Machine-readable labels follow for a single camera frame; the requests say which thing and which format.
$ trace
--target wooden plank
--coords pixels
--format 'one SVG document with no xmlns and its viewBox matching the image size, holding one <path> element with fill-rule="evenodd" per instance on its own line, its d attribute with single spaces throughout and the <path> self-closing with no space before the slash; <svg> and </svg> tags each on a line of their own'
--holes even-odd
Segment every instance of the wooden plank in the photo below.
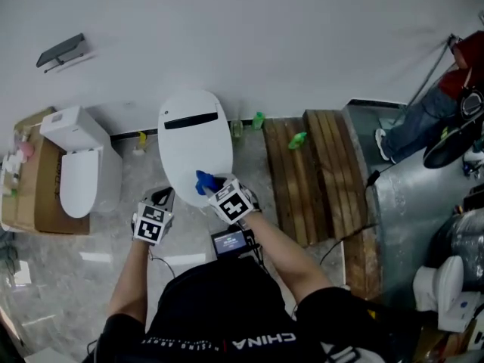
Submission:
<svg viewBox="0 0 484 363">
<path fill-rule="evenodd" d="M 358 209 L 362 220 L 361 225 L 365 225 L 368 222 L 372 222 L 372 220 L 368 216 L 365 183 L 361 176 L 355 147 L 341 112 L 334 112 L 334 117 L 352 172 Z M 369 228 L 358 236 L 345 240 L 344 243 L 346 283 L 352 288 L 352 292 L 356 296 L 360 296 L 363 299 L 375 299 L 381 295 L 381 267 L 376 238 L 375 229 Z"/>
<path fill-rule="evenodd" d="M 278 137 L 272 119 L 267 119 L 264 122 L 263 131 L 279 225 L 286 235 L 296 240 L 296 231 L 290 209 L 289 191 L 287 189 L 286 173 L 284 171 L 284 166 L 282 165 L 281 149 L 279 148 Z"/>
<path fill-rule="evenodd" d="M 336 124 L 334 112 L 327 112 L 326 120 L 330 126 L 330 130 L 333 135 L 337 155 L 340 158 L 341 170 L 343 171 L 343 178 L 346 185 L 346 193 L 348 194 L 349 208 L 352 216 L 353 230 L 358 230 L 362 226 L 360 211 L 358 208 L 358 199 L 356 196 L 351 168 L 349 167 L 348 156 L 340 134 L 340 130 L 338 129 L 338 125 Z"/>
<path fill-rule="evenodd" d="M 341 213 L 343 214 L 344 237 L 350 235 L 354 228 L 351 216 L 351 208 L 349 206 L 348 194 L 346 192 L 345 179 L 341 169 L 340 160 L 336 152 L 333 136 L 331 134 L 330 126 L 327 122 L 326 112 L 319 110 L 316 112 L 323 132 L 324 141 L 326 143 L 327 153 L 330 159 L 331 168 L 333 169 L 334 180 L 336 182 L 338 196 L 340 197 Z"/>
<path fill-rule="evenodd" d="M 302 132 L 296 127 L 295 119 L 286 119 L 286 132 L 289 139 L 296 133 Z M 316 233 L 315 215 L 312 209 L 311 194 L 309 191 L 309 183 L 306 173 L 308 170 L 304 165 L 303 154 L 301 149 L 290 150 L 290 155 L 296 170 L 297 183 L 299 185 L 299 195 L 301 196 L 302 214 L 304 215 L 304 222 L 306 225 L 306 235 L 308 244 L 313 245 L 318 242 L 318 234 Z"/>
<path fill-rule="evenodd" d="M 351 288 L 352 294 L 362 299 L 367 298 L 366 269 L 363 262 L 363 238 L 361 234 L 347 238 L 343 241 L 345 250 L 346 284 Z"/>
<path fill-rule="evenodd" d="M 281 150 L 282 163 L 286 172 L 287 190 L 289 190 L 290 209 L 293 212 L 294 228 L 296 231 L 297 243 L 301 246 L 308 245 L 306 225 L 304 222 L 303 205 L 297 184 L 296 170 L 291 158 L 290 150 L 287 147 L 290 139 L 287 136 L 284 121 L 274 120 L 274 127 L 278 137 L 279 149 Z"/>
<path fill-rule="evenodd" d="M 337 239 L 344 237 L 343 214 L 341 213 L 340 199 L 338 197 L 336 180 L 327 154 L 318 116 L 314 110 L 307 110 L 303 116 L 309 127 L 308 139 L 312 146 L 314 156 L 317 157 L 316 175 L 318 177 L 321 193 L 326 192 L 330 206 L 330 218 L 334 231 L 330 236 Z"/>
<path fill-rule="evenodd" d="M 303 120 L 300 118 L 294 119 L 293 124 L 298 132 L 307 130 Z M 304 160 L 304 167 L 306 168 L 306 179 L 309 186 L 316 234 L 318 242 L 321 242 L 328 238 L 329 233 L 333 232 L 330 205 L 327 201 L 327 197 L 323 200 L 321 190 L 319 189 L 318 178 L 316 176 L 316 163 L 312 157 L 309 142 L 306 141 L 299 150 L 302 154 L 302 159 Z"/>
<path fill-rule="evenodd" d="M 353 184 L 355 186 L 358 208 L 361 216 L 361 226 L 364 226 L 365 223 L 370 221 L 370 217 L 368 216 L 368 205 L 366 202 L 366 184 L 363 182 L 360 166 L 356 157 L 355 146 L 353 145 L 348 126 L 346 125 L 341 112 L 335 112 L 335 119 L 338 129 L 340 130 L 341 139 L 345 146 L 346 156 L 348 157 L 349 167 L 353 177 Z"/>
</svg>

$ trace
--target toilet tank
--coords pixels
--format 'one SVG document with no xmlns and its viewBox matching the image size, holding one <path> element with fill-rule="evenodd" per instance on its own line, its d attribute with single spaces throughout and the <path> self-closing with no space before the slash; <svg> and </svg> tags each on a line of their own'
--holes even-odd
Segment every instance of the toilet tank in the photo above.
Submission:
<svg viewBox="0 0 484 363">
<path fill-rule="evenodd" d="M 71 107 L 45 116 L 40 134 L 66 152 L 111 143 L 107 132 L 82 107 Z"/>
</svg>

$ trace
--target jeans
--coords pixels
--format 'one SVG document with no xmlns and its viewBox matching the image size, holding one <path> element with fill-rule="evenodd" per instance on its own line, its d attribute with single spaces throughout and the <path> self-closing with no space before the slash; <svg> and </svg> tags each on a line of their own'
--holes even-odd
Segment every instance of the jeans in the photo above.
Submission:
<svg viewBox="0 0 484 363">
<path fill-rule="evenodd" d="M 441 119 L 448 118 L 457 111 L 456 100 L 438 87 L 430 89 L 420 102 L 408 108 L 403 124 L 386 132 L 381 142 L 383 152 L 395 163 L 399 163 L 424 149 L 440 134 Z"/>
</svg>

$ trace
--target yellow object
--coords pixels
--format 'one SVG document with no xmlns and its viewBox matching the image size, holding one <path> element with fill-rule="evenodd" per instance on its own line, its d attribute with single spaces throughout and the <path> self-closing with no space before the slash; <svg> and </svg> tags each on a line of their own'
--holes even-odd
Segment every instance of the yellow object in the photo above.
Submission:
<svg viewBox="0 0 484 363">
<path fill-rule="evenodd" d="M 138 142 L 138 148 L 144 149 L 146 147 L 146 134 L 143 132 L 138 132 L 139 133 L 139 142 Z"/>
<path fill-rule="evenodd" d="M 446 126 L 444 130 L 442 130 L 442 134 L 440 135 L 440 139 L 443 140 L 444 138 L 447 137 L 448 134 L 448 127 Z"/>
</svg>

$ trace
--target red shirt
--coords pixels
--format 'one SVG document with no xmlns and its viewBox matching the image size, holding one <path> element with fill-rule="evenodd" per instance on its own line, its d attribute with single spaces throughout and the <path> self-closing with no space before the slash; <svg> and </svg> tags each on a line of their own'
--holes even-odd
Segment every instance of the red shirt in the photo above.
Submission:
<svg viewBox="0 0 484 363">
<path fill-rule="evenodd" d="M 472 67 L 467 86 L 472 87 L 478 81 L 484 81 L 484 31 L 477 31 L 455 47 L 462 53 L 466 65 Z M 469 69 L 459 69 L 445 74 L 439 82 L 440 89 L 449 97 L 458 99 L 468 73 Z"/>
</svg>

